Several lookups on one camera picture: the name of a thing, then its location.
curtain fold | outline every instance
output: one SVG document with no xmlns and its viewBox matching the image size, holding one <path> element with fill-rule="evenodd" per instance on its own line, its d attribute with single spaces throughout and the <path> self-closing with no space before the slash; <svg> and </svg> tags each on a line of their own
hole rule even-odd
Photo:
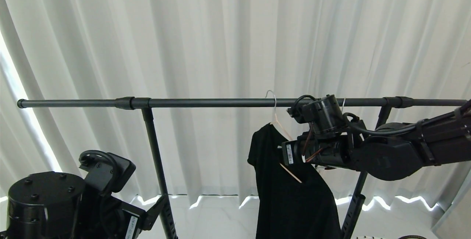
<svg viewBox="0 0 471 239">
<path fill-rule="evenodd" d="M 0 6 L 2 35 L 30 99 L 262 98 L 268 89 L 278 98 L 471 98 L 469 0 L 3 0 Z M 22 111 L 13 98 L 4 103 L 13 106 L 2 107 L 2 118 Z M 389 121 L 452 109 L 393 110 Z M 369 128 L 379 113 L 345 110 Z M 123 198 L 158 195 L 139 111 L 34 113 L 63 171 L 79 173 L 84 150 L 113 152 L 137 166 Z M 283 109 L 277 113 L 293 138 L 307 130 Z M 192 203 L 202 194 L 237 194 L 241 202 L 256 195 L 246 159 L 252 133 L 272 120 L 272 109 L 153 114 L 172 194 L 188 194 Z M 11 167 L 17 159 L 2 156 L 1 175 L 24 177 L 24 166 Z M 37 162 L 34 170 L 48 167 Z M 451 180 L 462 181 L 466 171 L 469 164 L 424 168 L 395 182 L 368 177 L 364 194 L 388 204 L 395 195 L 422 196 L 431 207 L 447 207 L 459 188 Z M 350 195 L 358 177 L 343 169 L 321 174 L 337 198 Z"/>
</svg>

rack leg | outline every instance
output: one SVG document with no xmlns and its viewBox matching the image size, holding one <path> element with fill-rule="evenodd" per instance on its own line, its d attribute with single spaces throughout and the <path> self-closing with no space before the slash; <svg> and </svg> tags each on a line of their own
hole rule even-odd
<svg viewBox="0 0 471 239">
<path fill-rule="evenodd" d="M 160 193 L 162 195 L 168 195 L 167 183 L 165 182 L 165 176 L 163 174 L 162 158 L 160 157 L 159 144 L 157 141 L 157 134 L 155 133 L 155 127 L 153 124 L 152 109 L 143 108 L 142 116 L 144 118 L 144 122 L 146 123 L 146 130 L 148 133 L 150 150 L 152 152 L 155 171 L 157 172 L 157 180 L 159 182 Z M 178 239 L 177 232 L 175 230 L 175 222 L 173 221 L 170 202 L 167 202 L 167 204 L 160 212 L 160 220 L 162 221 L 165 237 L 167 239 Z"/>
<path fill-rule="evenodd" d="M 380 113 L 378 115 L 378 122 L 376 123 L 376 128 L 386 123 L 387 118 L 391 114 L 392 107 L 390 105 L 385 105 L 381 107 Z M 358 177 L 357 185 L 353 191 L 353 196 L 348 206 L 347 215 L 343 221 L 343 226 L 341 229 L 342 238 L 350 239 L 357 225 L 358 218 L 360 217 L 360 212 L 363 207 L 363 204 L 366 200 L 366 197 L 361 194 L 361 190 L 365 185 L 366 177 L 368 176 L 367 172 L 361 172 L 360 177 Z"/>
</svg>

hanger bar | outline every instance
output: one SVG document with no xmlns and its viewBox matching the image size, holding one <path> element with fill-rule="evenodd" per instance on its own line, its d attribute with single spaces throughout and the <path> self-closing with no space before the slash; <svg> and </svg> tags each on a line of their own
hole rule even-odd
<svg viewBox="0 0 471 239">
<path fill-rule="evenodd" d="M 296 98 L 278 98 L 276 106 L 290 107 Z M 345 98 L 337 98 L 343 105 Z M 303 99 L 301 104 L 311 102 Z M 385 106 L 407 108 L 409 106 L 461 106 L 466 100 L 459 99 L 413 99 L 404 96 L 389 98 L 346 98 L 344 106 Z M 97 100 L 18 100 L 19 108 L 272 108 L 272 98 L 216 98 L 216 99 L 151 99 L 117 98 Z"/>
</svg>

horizontal bar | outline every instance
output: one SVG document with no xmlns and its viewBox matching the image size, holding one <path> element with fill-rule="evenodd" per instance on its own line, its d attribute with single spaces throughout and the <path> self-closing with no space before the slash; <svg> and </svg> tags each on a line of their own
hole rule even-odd
<svg viewBox="0 0 471 239">
<path fill-rule="evenodd" d="M 276 106 L 290 107 L 296 98 L 281 98 L 276 100 Z M 343 98 L 337 98 L 338 104 L 343 105 Z M 344 106 L 384 106 L 399 108 L 402 99 L 397 98 L 346 98 Z M 24 100 L 18 101 L 19 108 L 115 108 L 123 102 L 122 98 L 98 100 Z M 309 103 L 303 99 L 300 103 Z M 461 106 L 466 100 L 456 99 L 412 99 L 409 106 Z M 142 101 L 133 108 L 142 108 Z M 217 98 L 217 99 L 150 99 L 149 108 L 272 108 L 275 101 L 271 98 Z"/>
</svg>

clothes hanger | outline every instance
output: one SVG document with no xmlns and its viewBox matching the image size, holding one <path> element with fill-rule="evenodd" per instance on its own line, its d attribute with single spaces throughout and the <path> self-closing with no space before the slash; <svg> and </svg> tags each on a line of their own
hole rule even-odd
<svg viewBox="0 0 471 239">
<path fill-rule="evenodd" d="M 266 91 L 266 95 L 265 95 L 265 98 L 268 96 L 268 92 L 271 92 L 273 94 L 273 98 L 275 100 L 275 107 L 273 108 L 273 111 L 275 112 L 275 121 L 274 122 L 271 122 L 270 124 L 278 124 L 281 129 L 283 130 L 283 132 L 288 136 L 289 140 L 293 140 L 293 138 L 291 138 L 291 135 L 283 128 L 283 126 L 281 125 L 281 123 L 278 121 L 278 116 L 276 116 L 276 96 L 275 96 L 275 93 L 272 91 L 272 90 L 268 90 Z M 280 162 L 280 165 L 281 167 L 283 167 L 283 169 L 285 169 L 288 174 L 290 174 L 294 179 L 296 179 L 296 181 L 298 181 L 299 183 L 302 184 L 301 180 L 299 180 L 299 178 L 297 178 L 290 170 L 288 170 L 288 168 L 286 168 L 281 162 Z"/>
</svg>

